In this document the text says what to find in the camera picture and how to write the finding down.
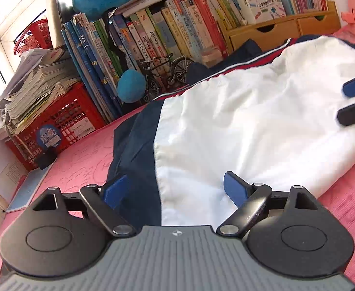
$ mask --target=white label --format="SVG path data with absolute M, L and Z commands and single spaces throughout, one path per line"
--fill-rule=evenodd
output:
M 50 141 L 46 143 L 46 147 L 49 148 L 50 146 L 53 146 L 55 143 L 60 141 L 59 135 L 54 136 Z
M 90 132 L 95 130 L 93 124 L 89 121 L 87 117 L 78 121 L 76 124 L 70 127 L 70 130 L 74 132 L 74 135 L 80 139 L 88 135 Z

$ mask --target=red plastic basket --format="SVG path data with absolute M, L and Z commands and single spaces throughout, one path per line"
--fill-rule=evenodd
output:
M 53 102 L 33 123 L 18 135 L 18 138 L 28 147 L 33 156 L 19 142 L 19 146 L 24 154 L 27 155 L 27 160 L 25 160 L 11 140 L 6 142 L 8 147 L 29 171 L 37 167 L 33 161 L 34 157 L 43 152 L 42 147 L 38 143 L 37 135 L 40 135 L 41 128 L 45 128 L 47 125 L 53 127 L 59 133 L 60 142 L 54 146 L 54 149 L 56 153 L 60 153 L 85 135 L 102 128 L 105 122 L 87 94 L 84 84 L 77 83 L 73 85 L 72 89 L 66 95 L 60 96 L 58 100 Z
M 21 34 L 13 48 L 13 54 L 19 55 L 33 48 L 52 48 L 51 36 L 46 18 L 30 24 Z

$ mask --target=wooden desk organizer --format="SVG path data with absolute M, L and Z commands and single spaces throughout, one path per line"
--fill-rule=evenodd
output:
M 249 38 L 254 40 L 263 51 L 268 51 L 284 43 L 287 38 L 298 38 L 303 35 L 329 35 L 340 29 L 339 17 L 335 3 L 328 1 L 328 10 L 291 15 L 226 30 L 219 23 L 227 50 L 232 53 Z

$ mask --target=bicycle wheel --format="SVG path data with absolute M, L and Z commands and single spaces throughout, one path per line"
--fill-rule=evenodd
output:
M 188 58 L 186 56 L 182 56 L 181 58 L 176 59 L 176 61 L 174 62 L 174 65 L 175 65 L 174 79 L 176 81 L 181 82 L 181 83 L 187 83 L 186 73 L 187 73 L 188 67 L 193 62 L 194 62 L 193 60 L 191 60 L 190 58 Z
M 141 101 L 143 103 L 149 103 L 159 96 L 160 88 L 154 77 L 146 78 L 146 89 Z

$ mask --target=silver screw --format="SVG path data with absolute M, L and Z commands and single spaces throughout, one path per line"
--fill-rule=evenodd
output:
M 224 235 L 233 235 L 238 232 L 238 227 L 232 224 L 222 225 L 219 231 Z
M 113 229 L 113 232 L 116 233 L 117 235 L 128 235 L 130 232 L 132 232 L 132 227 L 126 224 L 117 225 Z

